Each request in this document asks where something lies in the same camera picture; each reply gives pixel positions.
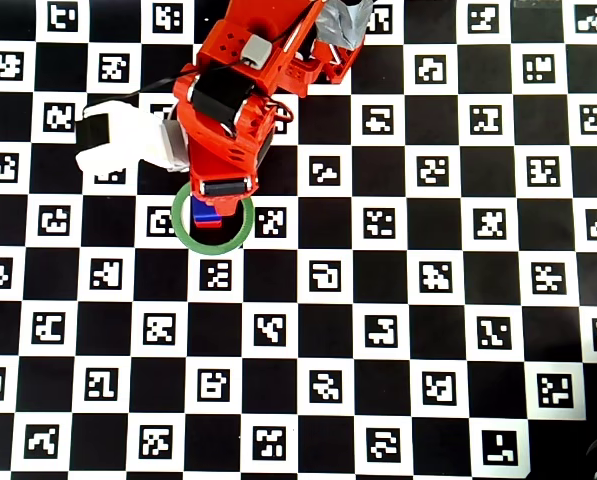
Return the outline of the red gripper black motor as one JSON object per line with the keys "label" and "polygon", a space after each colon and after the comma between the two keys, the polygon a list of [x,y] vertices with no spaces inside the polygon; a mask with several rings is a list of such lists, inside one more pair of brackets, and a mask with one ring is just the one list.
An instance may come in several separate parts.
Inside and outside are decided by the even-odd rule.
{"label": "red gripper black motor", "polygon": [[275,135],[275,102],[180,102],[187,134],[191,193],[220,216],[232,216],[258,188],[258,169]]}

